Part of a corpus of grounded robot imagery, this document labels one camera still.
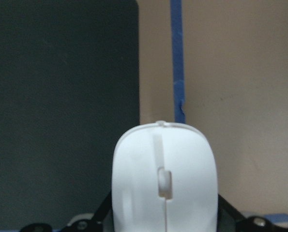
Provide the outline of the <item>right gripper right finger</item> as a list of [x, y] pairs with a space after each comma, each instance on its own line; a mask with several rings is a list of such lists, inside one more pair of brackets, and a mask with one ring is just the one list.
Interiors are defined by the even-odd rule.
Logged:
[[245, 220], [245, 216], [232, 206], [224, 197], [218, 194], [218, 223], [225, 220], [226, 215], [230, 216], [234, 222]]

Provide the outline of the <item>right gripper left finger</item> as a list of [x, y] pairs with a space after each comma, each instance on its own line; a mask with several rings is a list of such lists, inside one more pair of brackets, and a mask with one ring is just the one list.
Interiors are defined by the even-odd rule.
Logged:
[[112, 209], [112, 191], [108, 193], [101, 205], [95, 211], [92, 220], [95, 224], [102, 224], [109, 211]]

